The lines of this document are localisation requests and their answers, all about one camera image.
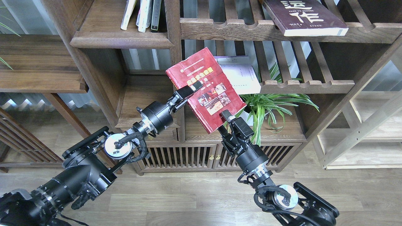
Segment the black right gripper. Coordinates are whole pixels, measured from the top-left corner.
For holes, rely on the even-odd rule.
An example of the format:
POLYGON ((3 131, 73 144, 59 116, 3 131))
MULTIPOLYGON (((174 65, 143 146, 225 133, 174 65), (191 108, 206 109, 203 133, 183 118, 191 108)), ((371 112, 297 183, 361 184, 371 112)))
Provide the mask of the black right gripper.
POLYGON ((251 143, 253 130, 242 118, 236 118, 229 110, 220 113, 221 117, 230 126, 228 133, 224 126, 218 128, 222 136, 222 145, 243 171, 243 175, 254 175, 257 178, 269 178, 272 172, 267 169, 268 157, 260 146, 251 143))

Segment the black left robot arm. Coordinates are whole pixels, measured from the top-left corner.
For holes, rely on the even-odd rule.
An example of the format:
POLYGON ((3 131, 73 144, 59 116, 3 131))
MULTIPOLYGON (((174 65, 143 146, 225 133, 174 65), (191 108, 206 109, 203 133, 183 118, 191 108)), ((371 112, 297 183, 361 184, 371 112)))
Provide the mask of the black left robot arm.
POLYGON ((137 108, 142 120, 124 133, 96 131, 63 153, 64 171, 32 192, 15 189, 1 196, 2 226, 68 226, 57 218, 63 209, 81 208, 94 200, 116 179, 115 172, 126 163, 149 157, 146 140, 173 123, 172 113, 185 105, 202 87, 201 82, 184 86, 167 103, 153 102, 137 108))

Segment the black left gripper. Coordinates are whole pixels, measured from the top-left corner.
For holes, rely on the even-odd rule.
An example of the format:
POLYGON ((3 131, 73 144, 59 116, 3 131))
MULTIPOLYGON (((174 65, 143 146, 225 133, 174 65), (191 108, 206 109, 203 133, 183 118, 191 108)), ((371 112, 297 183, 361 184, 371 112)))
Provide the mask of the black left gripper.
POLYGON ((135 130, 142 134, 159 134, 173 124, 171 113, 177 112, 188 98, 203 87, 202 81, 196 81, 191 86, 184 86, 173 93, 165 104, 152 102, 145 109, 137 107, 142 120, 135 123, 135 130))

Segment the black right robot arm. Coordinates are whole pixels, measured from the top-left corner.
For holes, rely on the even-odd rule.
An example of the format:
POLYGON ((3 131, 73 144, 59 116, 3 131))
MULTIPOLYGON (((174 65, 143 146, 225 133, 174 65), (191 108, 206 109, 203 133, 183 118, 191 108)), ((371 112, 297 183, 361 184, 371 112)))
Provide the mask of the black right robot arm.
POLYGON ((219 127, 223 147, 235 158, 242 174, 239 183, 249 184, 254 190, 254 202, 263 212, 271 213, 283 226, 334 226, 339 211, 329 202, 299 182, 276 185, 267 169, 268 157, 258 145, 250 141, 253 130, 242 118, 228 110, 221 117, 230 126, 219 127))

